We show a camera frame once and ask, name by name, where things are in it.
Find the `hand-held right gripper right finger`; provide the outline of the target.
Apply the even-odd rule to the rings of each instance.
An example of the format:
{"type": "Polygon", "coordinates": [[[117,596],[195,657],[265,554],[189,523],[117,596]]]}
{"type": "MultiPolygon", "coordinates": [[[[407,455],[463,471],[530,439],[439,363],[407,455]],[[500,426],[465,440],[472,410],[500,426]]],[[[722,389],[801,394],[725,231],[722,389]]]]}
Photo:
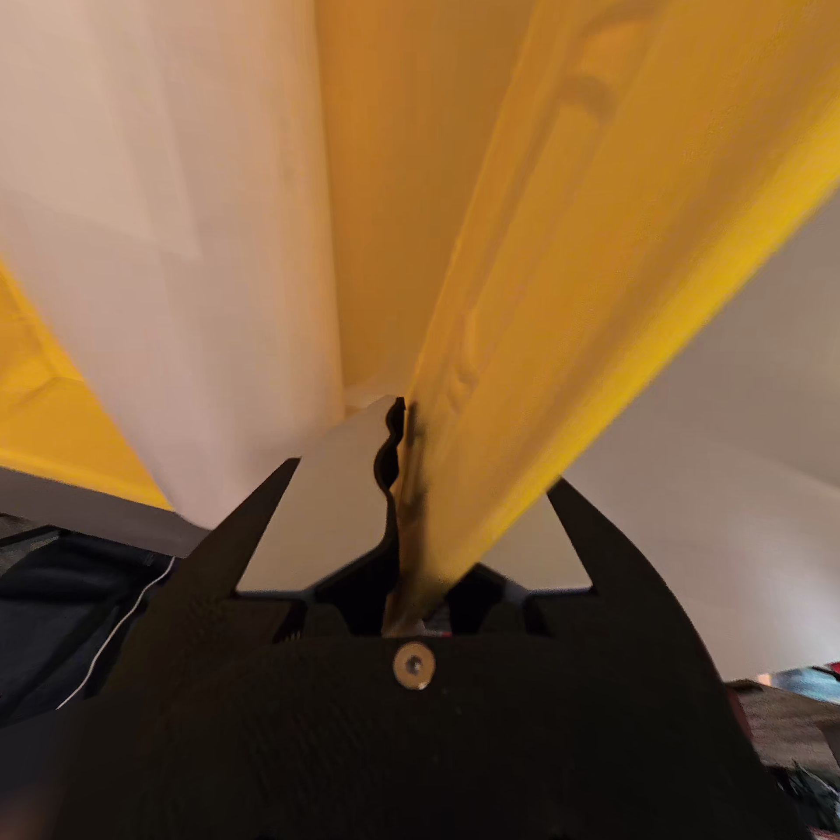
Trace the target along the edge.
{"type": "Polygon", "coordinates": [[[446,596],[455,635],[476,634],[499,604],[522,610],[543,595],[578,595],[592,579],[548,495],[541,495],[446,596]]]}

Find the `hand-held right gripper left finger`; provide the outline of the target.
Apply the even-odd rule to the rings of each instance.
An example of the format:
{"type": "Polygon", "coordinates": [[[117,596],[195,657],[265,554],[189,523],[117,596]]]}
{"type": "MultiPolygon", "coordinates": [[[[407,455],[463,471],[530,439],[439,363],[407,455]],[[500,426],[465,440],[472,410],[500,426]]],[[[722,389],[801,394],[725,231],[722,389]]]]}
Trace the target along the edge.
{"type": "Polygon", "coordinates": [[[251,599],[335,607],[350,632],[379,636],[400,571],[396,504],[405,402],[387,395],[300,457],[236,585],[251,599]]]}

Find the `yellow plastic bin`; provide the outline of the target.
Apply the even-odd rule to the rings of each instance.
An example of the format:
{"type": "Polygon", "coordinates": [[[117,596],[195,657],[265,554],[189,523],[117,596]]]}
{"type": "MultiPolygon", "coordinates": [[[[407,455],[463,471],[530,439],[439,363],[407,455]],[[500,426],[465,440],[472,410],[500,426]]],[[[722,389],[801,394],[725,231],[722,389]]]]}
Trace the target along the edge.
{"type": "MultiPolygon", "coordinates": [[[[314,2],[343,410],[418,622],[838,181],[838,2],[314,2]]],[[[2,255],[2,469],[175,511],[2,255]]]]}

